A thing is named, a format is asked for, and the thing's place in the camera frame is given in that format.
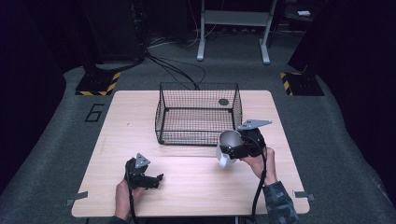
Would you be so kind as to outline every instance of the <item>wooden table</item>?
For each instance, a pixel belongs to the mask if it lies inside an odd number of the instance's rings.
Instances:
[[[309,211],[290,147],[269,91],[240,91],[243,121],[269,119],[260,127],[267,146],[276,151],[276,171],[294,201],[298,214]],[[157,142],[154,120],[158,91],[117,91],[106,115],[91,161],[78,192],[88,197],[75,201],[74,217],[111,217],[116,186],[125,163],[140,152],[151,161],[146,175],[164,174],[158,189],[149,189],[135,207],[138,217],[249,216],[259,178],[237,161],[219,167],[215,147],[164,146]],[[257,214],[266,214],[261,194]]]

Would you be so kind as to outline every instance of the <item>hand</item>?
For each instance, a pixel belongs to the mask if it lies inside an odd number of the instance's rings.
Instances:
[[[272,148],[267,147],[264,150],[264,156],[267,158],[267,174],[264,179],[264,186],[274,184],[277,181],[276,178],[276,167],[275,167],[275,152]],[[264,169],[264,162],[262,156],[257,157],[245,157],[241,161],[246,162],[250,165],[253,173],[258,177],[262,178],[262,170]]]
[[[134,203],[137,203],[140,200],[144,188],[137,188],[132,190],[132,195],[134,196]],[[126,180],[122,179],[122,181],[117,185],[116,188],[116,212],[114,216],[127,220],[129,214],[131,212],[131,205],[129,204],[129,190],[128,183]]]

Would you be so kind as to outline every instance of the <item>metal stand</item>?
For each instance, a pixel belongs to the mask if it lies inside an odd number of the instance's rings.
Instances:
[[[270,32],[276,1],[273,0],[269,12],[239,12],[239,11],[218,11],[205,10],[205,0],[202,0],[201,8],[201,40],[198,48],[197,60],[202,61],[205,54],[205,25],[206,24],[223,24],[223,25],[245,25],[245,26],[262,26],[265,27],[264,35],[260,39],[260,48],[262,50],[262,62],[270,63],[268,50],[266,46],[268,34]]]

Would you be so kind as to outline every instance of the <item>black wire basket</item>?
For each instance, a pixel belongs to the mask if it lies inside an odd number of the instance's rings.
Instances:
[[[160,85],[155,133],[160,144],[215,146],[225,130],[242,124],[242,103],[236,83]]]

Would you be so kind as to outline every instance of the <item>black curtain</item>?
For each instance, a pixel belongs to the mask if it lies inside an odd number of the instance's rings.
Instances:
[[[3,191],[61,102],[63,74],[100,57],[77,0],[1,1],[0,27]]]
[[[340,105],[346,129],[396,204],[394,1],[332,0],[289,65],[314,66]]]

